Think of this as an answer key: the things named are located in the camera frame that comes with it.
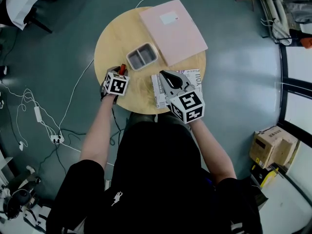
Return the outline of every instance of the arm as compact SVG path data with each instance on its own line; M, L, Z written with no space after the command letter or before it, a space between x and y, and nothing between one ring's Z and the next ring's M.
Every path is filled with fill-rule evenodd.
M230 157L210 133L205 123L198 119L189 124L215 183L218 184L229 177L236 178Z
M103 98L86 139L84 140L80 160L93 160L105 169L111 131L111 111L115 95Z

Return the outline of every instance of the person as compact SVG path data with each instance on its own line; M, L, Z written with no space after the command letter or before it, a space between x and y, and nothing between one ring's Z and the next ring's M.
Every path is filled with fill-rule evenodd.
M211 174L201 168L188 125L171 113L132 113L111 187L104 191L114 95L104 97L48 216L47 234L203 230L262 233L251 185L236 179L229 156L201 119L189 126Z

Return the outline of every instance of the teal floor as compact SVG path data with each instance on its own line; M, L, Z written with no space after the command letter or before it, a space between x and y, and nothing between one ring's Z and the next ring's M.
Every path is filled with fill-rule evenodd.
M3 82L17 94L30 88L35 99L60 123L77 79L94 57L101 32L111 20L134 8L139 1L39 1L38 19L54 32L48 34L35 25L19 32L16 45L5 60L10 74ZM170 0L146 0L141 6L167 1ZM248 153L253 132L275 124L279 115L278 47L270 39L261 38L267 32L260 24L260 18L264 16L258 1L255 12L251 10L250 1L181 1L209 47L203 80L206 102L203 120L231 157L237 176L243 178L249 174L251 166ZM15 33L16 28L3 29L0 38L6 42L0 59L3 60L12 46ZM14 131L18 135L15 120L20 98L7 97ZM99 84L92 64L77 86L62 126L77 132L88 131L99 105ZM36 122L33 103L28 103L27 107L26 112L19 111L19 128L29 144L22 152L12 134L7 110L0 110L3 151L13 157L12 162L19 171L26 165L37 169L54 149L45 128ZM119 125L124 127L129 112L118 106L115 111ZM51 119L42 114L44 121L53 127ZM112 132L116 130L113 123ZM83 136L80 140L74 136L70 139L72 147L81 148ZM70 148L61 146L58 152L66 169L78 161L79 153ZM114 163L116 155L117 146L111 146L110 163ZM111 178L112 172L112 166L108 165L105 177ZM65 176L55 154L43 164L40 176L39 193L54 198Z

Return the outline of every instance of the black and white cube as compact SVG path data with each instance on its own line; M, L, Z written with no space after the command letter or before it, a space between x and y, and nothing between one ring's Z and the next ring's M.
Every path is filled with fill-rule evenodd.
M109 72L105 81L105 88L109 94L123 96L126 93L128 83L128 76L122 76Z
M171 112L185 124L204 116L205 102L196 90L170 99Z

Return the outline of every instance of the white label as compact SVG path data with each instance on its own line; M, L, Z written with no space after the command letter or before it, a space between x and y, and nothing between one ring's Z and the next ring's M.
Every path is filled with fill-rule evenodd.
M169 23L179 20L179 17L177 16L175 11L171 11L169 13L161 15L160 19L162 20L163 24L167 25Z

